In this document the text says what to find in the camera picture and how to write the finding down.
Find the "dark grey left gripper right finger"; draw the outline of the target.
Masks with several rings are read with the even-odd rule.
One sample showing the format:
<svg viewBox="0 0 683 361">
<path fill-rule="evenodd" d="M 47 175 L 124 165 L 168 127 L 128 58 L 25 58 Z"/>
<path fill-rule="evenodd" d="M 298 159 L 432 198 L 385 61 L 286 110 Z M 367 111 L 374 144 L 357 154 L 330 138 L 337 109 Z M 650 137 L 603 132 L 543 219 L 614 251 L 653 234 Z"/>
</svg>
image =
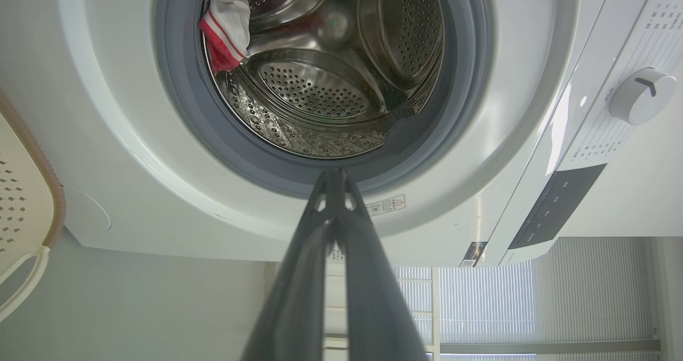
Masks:
<svg viewBox="0 0 683 361">
<path fill-rule="evenodd" d="M 346 261 L 349 359 L 426 360 L 360 192 L 347 171 L 336 173 L 341 191 L 336 241 Z"/>
</svg>

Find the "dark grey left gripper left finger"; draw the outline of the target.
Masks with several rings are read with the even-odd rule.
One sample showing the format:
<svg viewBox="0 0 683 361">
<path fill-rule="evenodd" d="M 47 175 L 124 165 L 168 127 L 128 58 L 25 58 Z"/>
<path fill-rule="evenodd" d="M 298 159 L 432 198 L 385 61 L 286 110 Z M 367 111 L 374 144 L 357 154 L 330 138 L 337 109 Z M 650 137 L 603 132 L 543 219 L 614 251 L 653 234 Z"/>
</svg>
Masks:
<svg viewBox="0 0 683 361">
<path fill-rule="evenodd" d="M 322 360 L 331 171 L 318 177 L 242 360 Z"/>
</svg>

